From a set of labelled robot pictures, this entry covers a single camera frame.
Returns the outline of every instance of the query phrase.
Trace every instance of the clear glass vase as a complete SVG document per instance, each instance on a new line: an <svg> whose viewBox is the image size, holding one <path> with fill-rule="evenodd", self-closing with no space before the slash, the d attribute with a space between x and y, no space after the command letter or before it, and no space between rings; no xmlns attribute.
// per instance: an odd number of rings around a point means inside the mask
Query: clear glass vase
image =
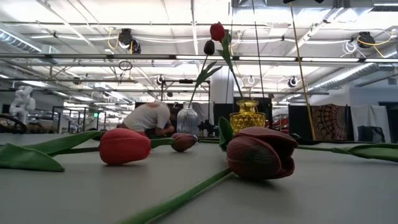
<svg viewBox="0 0 398 224"><path fill-rule="evenodd" d="M177 133L186 133L197 136L198 128L198 114L192 109L192 104L184 102L183 108L177 115Z"/></svg>
<svg viewBox="0 0 398 224"><path fill-rule="evenodd" d="M240 107L239 112L229 115L229 122L231 123L234 134L244 128L266 126L266 114L257 112L258 101L239 100L236 104Z"/></svg>

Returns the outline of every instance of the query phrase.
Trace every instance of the table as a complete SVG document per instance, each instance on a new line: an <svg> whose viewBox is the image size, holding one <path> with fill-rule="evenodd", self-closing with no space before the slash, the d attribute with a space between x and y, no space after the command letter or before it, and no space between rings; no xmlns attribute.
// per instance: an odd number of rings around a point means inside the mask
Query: table
<svg viewBox="0 0 398 224"><path fill-rule="evenodd" d="M38 136L16 139L31 144ZM59 136L42 136L51 138ZM116 223L227 168L225 156L218 145L199 143L186 153L161 146L119 167L90 152L55 157L64 173L0 169L0 223ZM252 183L232 175L153 223L396 222L396 164L304 150L294 159L291 177Z"/></svg>

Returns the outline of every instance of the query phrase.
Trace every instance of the dark red tulip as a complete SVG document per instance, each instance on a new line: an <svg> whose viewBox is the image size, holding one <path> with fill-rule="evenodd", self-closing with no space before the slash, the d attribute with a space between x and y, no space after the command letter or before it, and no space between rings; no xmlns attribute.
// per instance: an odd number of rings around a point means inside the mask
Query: dark red tulip
<svg viewBox="0 0 398 224"><path fill-rule="evenodd" d="M214 51L215 51L214 42L212 40L207 40L207 42L205 44L205 48L203 49L203 51L207 55L213 55Z"/></svg>
<svg viewBox="0 0 398 224"><path fill-rule="evenodd" d="M109 165L143 160L148 157L149 152L149 138L124 128L107 131L99 145L99 156Z"/></svg>
<svg viewBox="0 0 398 224"><path fill-rule="evenodd" d="M187 149L194 146L198 139L195 136L190 134L183 133L175 133L172 138L174 138L174 143L172 144L172 148L177 152L184 152Z"/></svg>
<svg viewBox="0 0 398 224"><path fill-rule="evenodd" d="M221 41L225 37L225 29L223 25L218 22L210 26L211 39L215 41Z"/></svg>
<svg viewBox="0 0 398 224"><path fill-rule="evenodd" d="M293 174L297 142L287 134L263 127L244 128L226 149L229 168L240 177L279 179Z"/></svg>

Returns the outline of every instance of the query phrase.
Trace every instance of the tapestry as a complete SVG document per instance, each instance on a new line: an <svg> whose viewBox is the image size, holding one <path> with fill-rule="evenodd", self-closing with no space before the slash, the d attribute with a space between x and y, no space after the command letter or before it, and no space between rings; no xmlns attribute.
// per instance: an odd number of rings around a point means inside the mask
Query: tapestry
<svg viewBox="0 0 398 224"><path fill-rule="evenodd" d="M345 106L311 106L316 140L346 139Z"/></svg>

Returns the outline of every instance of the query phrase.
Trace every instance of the man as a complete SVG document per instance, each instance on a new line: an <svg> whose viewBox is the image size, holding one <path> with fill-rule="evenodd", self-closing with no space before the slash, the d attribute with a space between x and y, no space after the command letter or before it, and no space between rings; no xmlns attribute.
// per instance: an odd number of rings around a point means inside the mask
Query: man
<svg viewBox="0 0 398 224"><path fill-rule="evenodd" d="M122 128L128 128L145 135L145 130L155 128L157 136L174 132L170 119L176 119L177 111L164 102L146 103L137 107L124 119Z"/></svg>

